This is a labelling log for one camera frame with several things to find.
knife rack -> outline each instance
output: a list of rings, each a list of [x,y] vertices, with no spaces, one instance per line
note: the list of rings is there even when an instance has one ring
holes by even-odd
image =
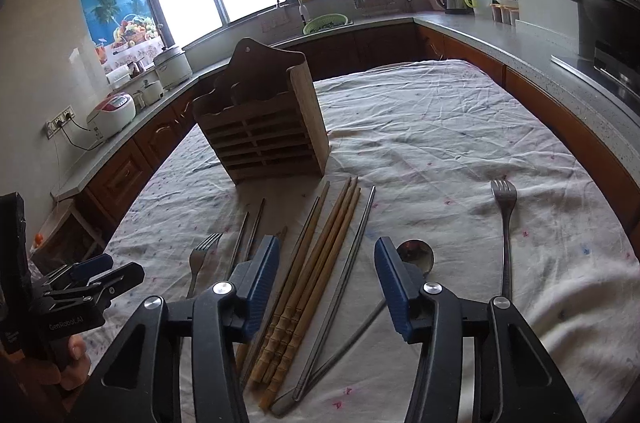
[[[324,175],[329,140],[303,53],[242,39],[193,116],[236,184]]]

silver screw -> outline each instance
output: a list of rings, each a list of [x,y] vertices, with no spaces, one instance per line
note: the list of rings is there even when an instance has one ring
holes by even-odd
[[[426,282],[424,286],[422,286],[429,295],[437,295],[442,292],[442,286],[437,282]]]
[[[213,285],[213,293],[217,293],[218,295],[226,295],[233,288],[234,287],[230,282],[222,281]]]
[[[494,298],[494,306],[500,309],[507,309],[511,306],[511,302],[509,302],[508,298],[496,297]]]
[[[145,300],[144,306],[147,309],[156,309],[160,307],[162,304],[162,299],[160,297],[149,297]]]

green colander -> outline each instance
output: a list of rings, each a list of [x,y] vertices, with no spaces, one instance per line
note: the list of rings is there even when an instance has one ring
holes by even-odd
[[[338,26],[344,26],[349,19],[341,13],[329,13],[328,15],[321,15],[310,21],[302,33],[310,35],[323,29],[338,28]]]

fork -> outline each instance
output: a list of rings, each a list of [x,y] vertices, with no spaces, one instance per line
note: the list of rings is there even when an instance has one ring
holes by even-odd
[[[500,207],[502,214],[502,287],[500,294],[511,300],[513,288],[511,286],[511,243],[509,241],[509,221],[511,212],[518,200],[518,191],[512,183],[506,179],[491,181],[491,191],[494,193],[495,202]]]
[[[191,251],[191,255],[189,256],[189,266],[191,266],[191,285],[189,286],[187,298],[193,297],[193,291],[196,288],[196,279],[198,278],[198,273],[204,263],[204,259],[207,257],[207,252],[213,246],[218,246],[220,237],[222,237],[221,233],[212,233]]]

metal spoon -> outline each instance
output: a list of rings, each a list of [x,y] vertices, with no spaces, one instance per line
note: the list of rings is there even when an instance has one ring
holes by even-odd
[[[403,262],[409,262],[418,266],[424,278],[429,275],[433,268],[433,250],[431,249],[431,246],[424,241],[419,241],[418,239],[404,241],[404,243],[398,246],[398,254]],[[358,327],[358,329],[355,330],[353,335],[343,343],[340,349],[338,349],[316,371],[311,373],[308,383],[306,384],[306,389],[303,391],[299,400],[295,400],[293,397],[295,389],[288,390],[286,393],[279,396],[273,405],[271,405],[272,414],[276,417],[283,417],[295,408],[302,401],[306,393],[309,392],[321,379],[323,379],[324,375],[331,370],[331,368],[345,355],[347,351],[349,351],[349,349],[351,349],[351,346],[358,341],[385,306],[386,300],[383,298],[378,305],[373,308],[373,311],[369,314],[367,319],[360,325],[360,327]]]

